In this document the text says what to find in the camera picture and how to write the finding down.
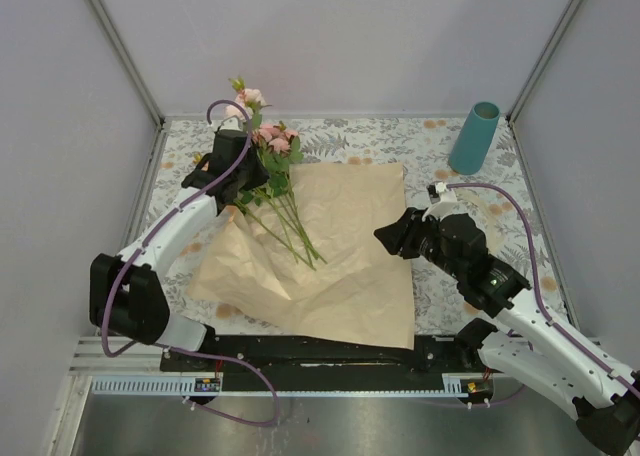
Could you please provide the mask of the cream printed ribbon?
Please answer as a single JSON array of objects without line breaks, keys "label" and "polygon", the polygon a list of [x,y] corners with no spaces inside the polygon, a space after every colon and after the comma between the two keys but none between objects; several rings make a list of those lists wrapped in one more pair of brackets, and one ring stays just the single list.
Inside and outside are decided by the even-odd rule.
[{"label": "cream printed ribbon", "polygon": [[459,200],[475,206],[482,215],[485,223],[484,232],[486,235],[487,247],[491,253],[496,254],[504,242],[504,237],[500,235],[498,231],[497,217],[490,211],[489,205],[483,202],[474,192],[468,189],[457,189],[456,194]]}]

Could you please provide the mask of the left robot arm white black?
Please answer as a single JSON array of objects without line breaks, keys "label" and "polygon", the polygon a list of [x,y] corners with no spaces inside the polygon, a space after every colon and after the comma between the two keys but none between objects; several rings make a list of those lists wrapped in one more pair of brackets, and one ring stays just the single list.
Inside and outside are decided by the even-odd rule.
[{"label": "left robot arm white black", "polygon": [[237,128],[215,132],[213,149],[187,175],[174,202],[151,227],[115,256],[98,255],[90,268],[90,321],[101,329],[104,353],[116,357],[130,348],[109,348],[108,334],[130,344],[156,345],[182,351],[192,369],[205,371],[217,358],[210,340],[215,330],[172,312],[161,282],[203,227],[221,229],[228,221],[225,208],[238,193],[268,179],[251,137]]}]

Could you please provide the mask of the floral patterned table mat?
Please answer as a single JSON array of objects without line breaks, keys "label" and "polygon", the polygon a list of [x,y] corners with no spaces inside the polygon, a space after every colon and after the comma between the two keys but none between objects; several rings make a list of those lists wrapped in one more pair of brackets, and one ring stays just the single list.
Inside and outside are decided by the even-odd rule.
[{"label": "floral patterned table mat", "polygon": [[[462,179],[449,168],[447,158],[463,123],[463,118],[449,117],[292,119],[286,124],[300,133],[307,163],[402,163],[407,202],[424,207],[428,203],[428,184]],[[155,180],[144,197],[147,224],[169,207],[182,179],[191,171],[196,154],[210,150],[213,131],[203,120],[170,119],[165,123],[151,163]],[[536,267],[544,301],[565,315],[565,298],[530,198],[518,147],[506,121],[499,121],[485,163],[471,179],[494,184],[511,194],[512,198],[506,200],[503,194],[491,190],[468,189],[487,203],[498,219],[504,242],[496,255],[525,277]],[[459,209],[470,213],[485,230],[484,219],[475,206],[462,201]],[[211,240],[209,229],[196,234],[169,270],[163,288],[171,307],[215,327],[221,334],[280,334],[280,329],[245,316],[229,304],[195,301],[188,296],[188,285]],[[457,293],[454,281],[433,265],[413,261],[412,279],[417,334],[454,334],[474,317],[474,309]]]}]

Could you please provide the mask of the left aluminium frame post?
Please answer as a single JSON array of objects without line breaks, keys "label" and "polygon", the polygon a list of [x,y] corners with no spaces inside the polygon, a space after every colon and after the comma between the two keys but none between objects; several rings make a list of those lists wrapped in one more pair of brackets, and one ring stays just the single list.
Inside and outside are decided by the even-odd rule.
[{"label": "left aluminium frame post", "polygon": [[164,116],[131,57],[106,4],[103,0],[85,1],[150,120],[156,128],[161,128]]}]

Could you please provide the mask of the pink flower bunch green stems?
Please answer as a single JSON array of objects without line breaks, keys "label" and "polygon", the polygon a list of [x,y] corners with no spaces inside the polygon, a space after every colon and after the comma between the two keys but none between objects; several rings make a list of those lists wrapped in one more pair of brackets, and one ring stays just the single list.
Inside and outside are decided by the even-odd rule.
[{"label": "pink flower bunch green stems", "polygon": [[314,247],[299,213],[291,169],[303,159],[297,131],[284,123],[262,123],[252,133],[252,148],[267,170],[267,181],[242,190],[234,200],[249,221],[283,246],[296,263],[310,269],[326,259]]}]

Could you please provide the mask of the teal cylindrical vase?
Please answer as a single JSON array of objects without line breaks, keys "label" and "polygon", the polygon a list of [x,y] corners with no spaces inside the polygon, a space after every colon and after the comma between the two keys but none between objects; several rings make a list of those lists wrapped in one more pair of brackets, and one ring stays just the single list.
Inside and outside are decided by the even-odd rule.
[{"label": "teal cylindrical vase", "polygon": [[484,164],[500,119],[499,108],[478,102],[470,110],[449,155],[448,164],[457,173],[473,175]]}]

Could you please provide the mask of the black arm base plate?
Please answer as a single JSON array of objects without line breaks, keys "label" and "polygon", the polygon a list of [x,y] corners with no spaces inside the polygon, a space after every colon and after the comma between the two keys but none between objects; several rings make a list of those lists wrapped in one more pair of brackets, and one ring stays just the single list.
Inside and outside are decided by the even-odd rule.
[{"label": "black arm base plate", "polygon": [[305,336],[215,335],[207,338],[205,354],[235,357],[257,368],[375,365],[412,371],[483,373],[479,356],[452,336],[417,335],[411,349],[367,346]]}]

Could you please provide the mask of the orange beige wrapping paper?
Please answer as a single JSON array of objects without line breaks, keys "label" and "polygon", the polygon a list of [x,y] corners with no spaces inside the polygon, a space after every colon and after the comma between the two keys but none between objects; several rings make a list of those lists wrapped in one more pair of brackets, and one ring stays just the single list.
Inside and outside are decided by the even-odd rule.
[{"label": "orange beige wrapping paper", "polygon": [[413,348],[411,264],[374,236],[406,209],[402,164],[297,164],[291,180],[319,259],[311,266],[295,261],[286,242],[305,249],[269,205],[254,217],[231,210],[188,295],[234,306],[287,334]]}]

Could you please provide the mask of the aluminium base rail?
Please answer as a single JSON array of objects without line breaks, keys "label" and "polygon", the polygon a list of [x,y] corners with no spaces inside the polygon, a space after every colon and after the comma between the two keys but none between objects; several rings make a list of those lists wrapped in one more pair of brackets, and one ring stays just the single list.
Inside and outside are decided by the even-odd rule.
[{"label": "aluminium base rail", "polygon": [[[356,367],[356,368],[403,368],[401,366],[375,365],[338,365],[319,367]],[[212,372],[216,367],[213,360],[201,357],[185,356],[174,350],[168,355],[158,347],[135,345],[123,354],[114,358],[104,354],[101,341],[97,337],[83,337],[78,343],[71,363],[71,369],[76,372],[99,373],[133,373],[133,372]],[[265,368],[297,368],[300,366],[276,365]]]}]

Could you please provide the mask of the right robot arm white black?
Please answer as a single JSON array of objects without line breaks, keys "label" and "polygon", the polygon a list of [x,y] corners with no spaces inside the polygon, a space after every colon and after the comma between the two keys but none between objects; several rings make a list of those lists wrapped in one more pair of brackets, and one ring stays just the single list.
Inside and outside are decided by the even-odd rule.
[{"label": "right robot arm white black", "polygon": [[486,366],[520,381],[562,409],[607,455],[632,446],[639,436],[638,372],[537,303],[529,282],[490,254],[469,215],[438,219],[409,208],[374,235],[389,254],[423,257],[451,276],[480,311],[456,335],[462,369]]}]

